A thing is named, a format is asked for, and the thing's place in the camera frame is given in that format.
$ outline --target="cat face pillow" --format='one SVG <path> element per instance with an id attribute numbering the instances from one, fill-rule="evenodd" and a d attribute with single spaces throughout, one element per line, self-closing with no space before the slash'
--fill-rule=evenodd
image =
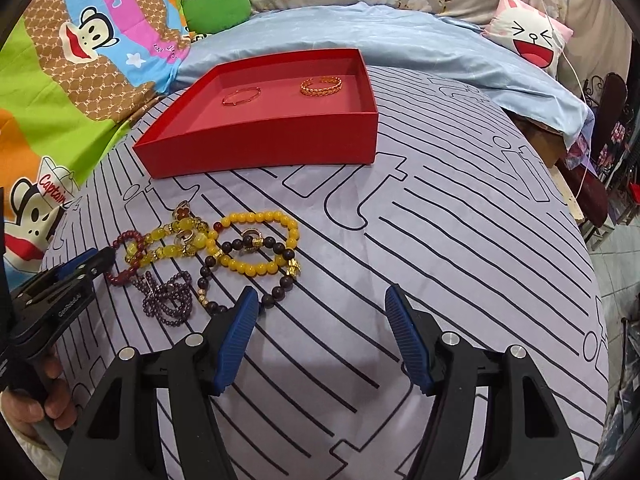
<path id="1" fill-rule="evenodd" d="M 482 35 L 556 76 L 558 59 L 574 32 L 520 0 L 500 0 Z"/>

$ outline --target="paul frank blanket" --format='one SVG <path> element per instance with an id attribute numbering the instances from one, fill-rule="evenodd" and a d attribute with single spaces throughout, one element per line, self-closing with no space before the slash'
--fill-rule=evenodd
<path id="1" fill-rule="evenodd" d="M 179 0 L 33 0 L 0 51 L 4 265 L 40 268 L 104 153 L 164 93 L 188 52 Z"/>

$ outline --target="bedsheet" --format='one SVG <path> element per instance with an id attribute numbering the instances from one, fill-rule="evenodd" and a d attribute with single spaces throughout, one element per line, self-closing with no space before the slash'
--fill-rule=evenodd
<path id="1" fill-rule="evenodd" d="M 167 91 L 189 45 L 176 0 L 30 3 L 0 52 L 11 288 L 38 272 L 79 185 L 135 114 Z"/>
<path id="2" fill-rule="evenodd" d="M 382 308 L 398 282 L 414 308 L 443 330 L 503 351 L 520 343 L 553 390 L 588 473 L 602 434 L 607 340 L 598 285 L 582 237 L 542 161 L 500 108 L 472 86 L 411 70 L 370 67 L 380 110 L 370 166 L 293 166 L 152 180 L 136 139 L 177 97 L 167 97 L 103 159 L 58 229 L 45 264 L 103 247 L 124 230 L 166 222 L 181 200 L 215 222 L 231 212 L 282 210 L 297 218 L 302 275 L 258 320 L 236 381 L 213 400 L 241 480 L 404 478 L 432 399 L 412 388 Z M 272 224 L 264 235 L 280 239 Z M 233 229 L 220 241 L 232 239 Z M 261 254 L 247 261 L 263 262 Z M 123 254 L 116 270 L 122 270 Z M 162 260 L 198 274 L 202 260 Z M 251 284 L 222 268 L 208 297 L 233 304 Z M 95 280 L 97 301 L 58 343 L 73 398 L 84 406 L 114 355 L 169 348 L 209 316 L 166 328 L 142 312 L 132 286 Z M 159 392 L 164 457 L 182 478 L 165 391 Z M 463 478 L 478 467 L 486 392 Z"/>
<path id="3" fill-rule="evenodd" d="M 369 65 L 434 73 L 479 88 L 498 106 L 562 132 L 569 148 L 591 139 L 593 112 L 517 54 L 482 38 L 477 25 L 414 10 L 368 6 L 264 12 L 198 41 L 173 88 L 193 84 L 219 63 L 310 48 L 359 48 Z"/>

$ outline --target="brown patterned fabric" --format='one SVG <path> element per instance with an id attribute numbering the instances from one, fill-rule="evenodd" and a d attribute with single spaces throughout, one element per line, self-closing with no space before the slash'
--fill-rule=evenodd
<path id="1" fill-rule="evenodd" d="M 179 30 L 174 30 L 166 26 L 166 6 L 162 0 L 136 0 L 140 10 L 145 15 L 149 25 L 153 27 L 160 38 L 168 43 L 174 42 L 178 49 L 182 50 L 189 46 L 190 40 L 184 40 L 180 36 Z"/>
<path id="2" fill-rule="evenodd" d="M 78 110 L 89 118 L 123 121 L 153 97 L 154 83 L 133 87 L 105 56 L 87 64 L 66 60 L 58 31 L 69 21 L 64 0 L 33 0 L 24 13 L 24 25 L 33 40 L 42 71 L 58 83 Z"/>

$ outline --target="white cable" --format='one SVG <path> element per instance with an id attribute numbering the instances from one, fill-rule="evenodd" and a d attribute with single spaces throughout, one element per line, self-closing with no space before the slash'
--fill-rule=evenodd
<path id="1" fill-rule="evenodd" d="M 544 0 L 540 0 L 540 3 L 545 6 L 545 1 Z M 558 34 L 558 31 L 555 30 L 554 28 L 554 24 L 551 23 L 551 18 L 549 17 L 549 15 L 545 12 L 545 16 L 546 19 L 549 22 L 549 27 L 551 27 L 551 35 L 554 38 L 554 40 L 556 40 L 558 43 L 560 43 L 560 41 L 558 40 L 558 37 L 555 36 L 555 34 Z M 578 88 L 580 89 L 580 94 L 582 95 L 582 100 L 584 102 L 584 104 L 587 104 L 587 97 L 584 95 L 584 90 L 582 90 L 582 83 L 580 82 L 580 78 L 578 78 L 578 74 L 575 71 L 574 66 L 571 64 L 571 62 L 569 61 L 569 58 L 566 56 L 566 54 L 564 53 L 564 49 L 562 49 L 562 52 L 560 52 L 560 54 L 564 57 L 564 60 L 566 61 L 567 65 L 569 65 L 569 68 L 571 69 L 571 71 L 574 73 L 574 77 L 575 80 L 578 82 Z M 578 200 L 578 196 L 580 195 L 580 192 L 582 191 L 582 184 L 584 184 L 584 178 L 587 176 L 587 166 L 586 164 L 584 165 L 584 173 L 582 175 L 582 181 L 580 182 L 580 187 L 578 188 L 578 193 L 575 195 L 575 199 Z"/>

